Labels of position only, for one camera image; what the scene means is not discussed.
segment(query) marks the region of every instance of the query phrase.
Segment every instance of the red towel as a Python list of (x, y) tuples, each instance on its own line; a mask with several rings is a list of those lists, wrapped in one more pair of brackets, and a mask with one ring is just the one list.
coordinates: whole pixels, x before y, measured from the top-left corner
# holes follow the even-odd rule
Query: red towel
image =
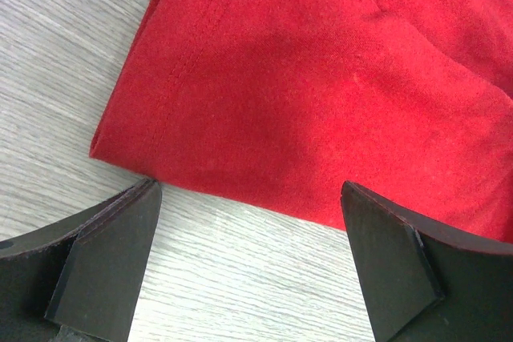
[(513, 0), (151, 0), (91, 156), (344, 228), (347, 179), (513, 243)]

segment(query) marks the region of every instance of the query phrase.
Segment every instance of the wooden surface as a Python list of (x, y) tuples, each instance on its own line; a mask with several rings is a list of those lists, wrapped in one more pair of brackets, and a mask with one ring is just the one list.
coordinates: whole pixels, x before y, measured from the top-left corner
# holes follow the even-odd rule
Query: wooden surface
[[(147, 1), (2, 0), (0, 240), (139, 178), (87, 152)], [(373, 338), (345, 233), (165, 187), (131, 340)]]

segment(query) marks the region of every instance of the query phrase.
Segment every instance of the red fabric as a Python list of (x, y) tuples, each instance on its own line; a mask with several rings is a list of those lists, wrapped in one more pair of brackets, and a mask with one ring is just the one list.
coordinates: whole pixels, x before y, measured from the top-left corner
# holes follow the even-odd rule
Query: red fabric
[(513, 0), (151, 0), (91, 156), (344, 228), (341, 185), (513, 242)]

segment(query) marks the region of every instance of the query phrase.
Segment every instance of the cloth fold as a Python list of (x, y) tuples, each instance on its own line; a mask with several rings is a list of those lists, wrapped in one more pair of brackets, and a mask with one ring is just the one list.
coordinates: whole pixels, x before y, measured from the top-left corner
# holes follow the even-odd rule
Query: cloth fold
[(91, 156), (344, 229), (353, 180), (513, 243), (513, 0), (151, 0)]

